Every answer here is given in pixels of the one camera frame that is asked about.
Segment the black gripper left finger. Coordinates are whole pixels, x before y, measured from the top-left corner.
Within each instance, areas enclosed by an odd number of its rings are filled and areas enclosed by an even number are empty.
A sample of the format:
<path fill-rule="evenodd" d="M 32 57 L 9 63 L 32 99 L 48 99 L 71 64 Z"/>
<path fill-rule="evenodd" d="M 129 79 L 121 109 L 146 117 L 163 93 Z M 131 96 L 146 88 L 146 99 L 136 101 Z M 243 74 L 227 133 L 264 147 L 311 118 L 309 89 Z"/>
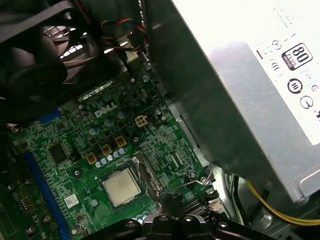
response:
<path fill-rule="evenodd" d="M 160 213 L 149 215 L 145 223 L 123 219 L 86 236 L 86 240 L 176 240 L 179 238 L 179 196 L 160 198 Z"/>

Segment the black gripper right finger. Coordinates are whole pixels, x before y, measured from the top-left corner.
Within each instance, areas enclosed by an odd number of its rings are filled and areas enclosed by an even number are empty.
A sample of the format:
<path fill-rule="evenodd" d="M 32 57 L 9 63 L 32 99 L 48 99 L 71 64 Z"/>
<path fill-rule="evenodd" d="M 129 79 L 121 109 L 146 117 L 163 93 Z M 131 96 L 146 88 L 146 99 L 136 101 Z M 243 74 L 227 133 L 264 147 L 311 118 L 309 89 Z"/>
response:
<path fill-rule="evenodd" d="M 174 240 L 271 240 L 272 237 L 228 219 L 222 212 L 209 207 L 206 198 L 183 203 L 182 193 L 173 195 L 172 211 L 175 219 L 191 217 L 179 223 Z"/>

